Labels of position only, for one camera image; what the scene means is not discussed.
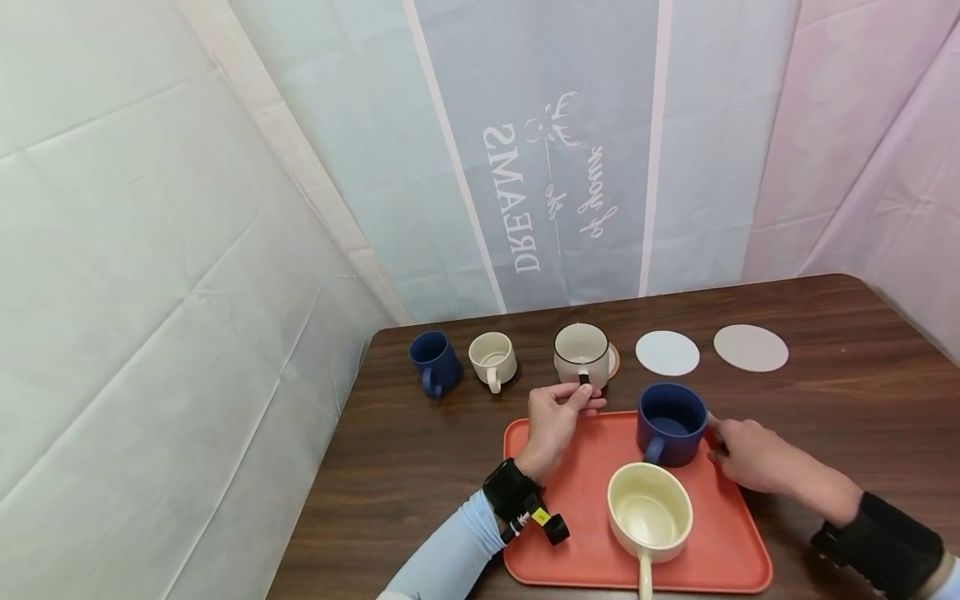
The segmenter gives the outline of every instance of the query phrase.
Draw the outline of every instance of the left hand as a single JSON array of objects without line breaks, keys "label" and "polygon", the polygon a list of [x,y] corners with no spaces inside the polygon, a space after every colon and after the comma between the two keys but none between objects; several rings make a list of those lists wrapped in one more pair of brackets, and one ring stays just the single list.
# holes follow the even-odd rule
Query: left hand
[{"label": "left hand", "polygon": [[530,435],[515,462],[527,477],[543,483],[560,462],[573,438],[577,419],[593,417],[607,405],[600,390],[589,384],[561,383],[530,391]]}]

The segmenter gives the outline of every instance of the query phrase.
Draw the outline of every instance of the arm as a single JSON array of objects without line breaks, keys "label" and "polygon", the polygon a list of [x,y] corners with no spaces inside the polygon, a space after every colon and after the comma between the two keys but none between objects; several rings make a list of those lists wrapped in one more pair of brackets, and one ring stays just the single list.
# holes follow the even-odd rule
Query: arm
[{"label": "arm", "polygon": [[[857,518],[864,491],[847,475],[817,461],[755,420],[718,420],[711,415],[709,425],[720,443],[710,452],[710,458],[734,482],[756,492],[789,496],[838,529]],[[960,568],[956,563],[945,552],[913,597],[960,598]]]},{"label": "arm", "polygon": [[[577,419],[607,401],[589,385],[565,383],[530,392],[530,436],[516,466],[540,483],[560,462]],[[482,491],[475,492],[394,576],[380,600],[462,600],[487,562],[503,549],[504,524]]]}]

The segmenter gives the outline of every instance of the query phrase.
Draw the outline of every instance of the wooden table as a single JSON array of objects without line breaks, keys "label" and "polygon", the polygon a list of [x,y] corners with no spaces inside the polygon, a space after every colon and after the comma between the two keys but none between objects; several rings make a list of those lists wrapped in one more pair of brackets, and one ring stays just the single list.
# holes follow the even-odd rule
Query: wooden table
[{"label": "wooden table", "polygon": [[[350,393],[270,600],[371,600],[407,558],[501,460],[503,431],[526,416],[527,392],[556,382],[552,340],[565,324],[607,331],[623,366],[607,389],[610,410],[635,410],[659,377],[633,354],[640,335],[673,329],[702,353],[680,377],[724,418],[753,418],[882,494],[960,549],[960,371],[874,292],[849,276],[817,276],[525,314],[380,331]],[[712,338],[728,324],[777,332],[790,360],[776,372],[742,372]],[[431,403],[407,359],[420,332],[438,328],[465,366],[464,381]],[[519,376],[502,397],[474,376],[467,349],[485,331],[514,341]],[[745,492],[774,563],[764,598],[858,598],[873,592],[807,541],[820,521],[791,501]],[[532,588],[496,558],[471,598],[613,600],[624,591]]]}]

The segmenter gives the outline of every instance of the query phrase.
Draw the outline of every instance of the beige coaster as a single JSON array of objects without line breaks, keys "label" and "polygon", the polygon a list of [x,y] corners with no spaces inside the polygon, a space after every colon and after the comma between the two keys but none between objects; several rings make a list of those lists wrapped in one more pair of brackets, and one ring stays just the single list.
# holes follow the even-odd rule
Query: beige coaster
[{"label": "beige coaster", "polygon": [[607,380],[609,381],[620,371],[620,352],[617,351],[616,346],[610,344],[610,349],[607,350],[607,353],[610,355],[610,375],[607,376]]},{"label": "beige coaster", "polygon": [[713,347],[720,358],[749,372],[776,371],[790,356],[779,335],[747,324],[729,325],[717,331]]}]

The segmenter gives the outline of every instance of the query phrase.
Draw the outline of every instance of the light blue sleeve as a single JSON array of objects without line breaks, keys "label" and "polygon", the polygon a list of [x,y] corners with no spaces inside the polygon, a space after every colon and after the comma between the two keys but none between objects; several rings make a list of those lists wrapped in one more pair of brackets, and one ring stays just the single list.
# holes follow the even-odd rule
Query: light blue sleeve
[{"label": "light blue sleeve", "polygon": [[381,598],[464,600],[503,547],[490,503],[478,491],[410,557]]},{"label": "light blue sleeve", "polygon": [[949,579],[930,596],[930,600],[960,600],[960,559],[953,560],[953,572]]}]

